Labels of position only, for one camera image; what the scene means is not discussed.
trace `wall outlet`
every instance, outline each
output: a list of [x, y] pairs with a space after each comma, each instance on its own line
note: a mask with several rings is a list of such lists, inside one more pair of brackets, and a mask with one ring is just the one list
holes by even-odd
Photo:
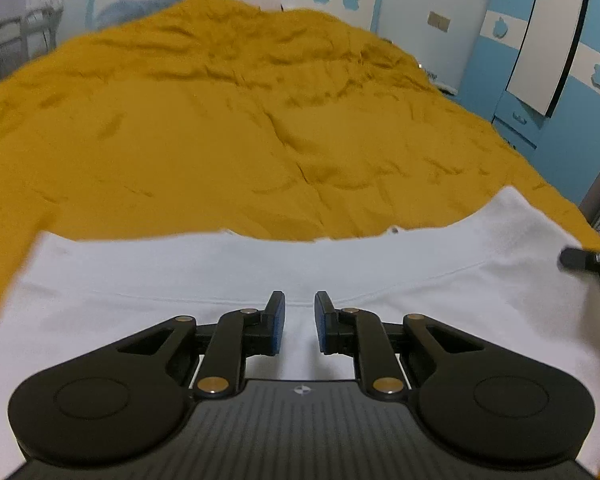
[[442, 16], [436, 12], [433, 12], [433, 10], [429, 13], [429, 18], [427, 19], [427, 23], [429, 23], [429, 25], [431, 25], [431, 27], [435, 27], [439, 30], [441, 30], [442, 32], [446, 32], [449, 30], [449, 23], [451, 23], [451, 20], [449, 18], [446, 18], [445, 16]]

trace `white garment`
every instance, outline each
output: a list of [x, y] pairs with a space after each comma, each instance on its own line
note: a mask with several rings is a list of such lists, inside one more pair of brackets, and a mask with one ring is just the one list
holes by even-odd
[[386, 322], [421, 312], [578, 378], [596, 419], [578, 456], [600, 470], [600, 282], [560, 270], [577, 241], [513, 188], [442, 229], [312, 243], [229, 233], [122, 242], [44, 235], [0, 316], [0, 479], [22, 457], [6, 416], [34, 372], [179, 314], [201, 324], [263, 308], [286, 294], [282, 352], [248, 359], [247, 377], [353, 377], [352, 360], [318, 350], [313, 298], [375, 311]]

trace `yellow blanket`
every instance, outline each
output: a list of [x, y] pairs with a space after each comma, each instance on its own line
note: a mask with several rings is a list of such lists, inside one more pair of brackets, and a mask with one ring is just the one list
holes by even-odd
[[448, 225], [507, 184], [600, 248], [396, 46], [309, 10], [187, 0], [0, 85], [0, 296], [40, 229], [360, 237]]

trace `bed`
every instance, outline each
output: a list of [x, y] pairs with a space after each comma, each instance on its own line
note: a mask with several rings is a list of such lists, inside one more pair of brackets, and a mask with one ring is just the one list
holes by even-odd
[[0, 298], [40, 230], [365, 237], [449, 225], [507, 185], [600, 248], [489, 123], [370, 31], [376, 0], [368, 30], [277, 4], [186, 0], [0, 84]]

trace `ribbed gray panel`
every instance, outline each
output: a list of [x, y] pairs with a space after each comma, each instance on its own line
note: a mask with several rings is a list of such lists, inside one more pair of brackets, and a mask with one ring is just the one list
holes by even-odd
[[508, 472], [471, 465], [430, 442], [409, 410], [364, 396], [354, 382], [249, 381], [202, 402], [173, 440], [97, 470], [31, 462], [13, 480], [529, 480], [590, 479], [577, 464]]

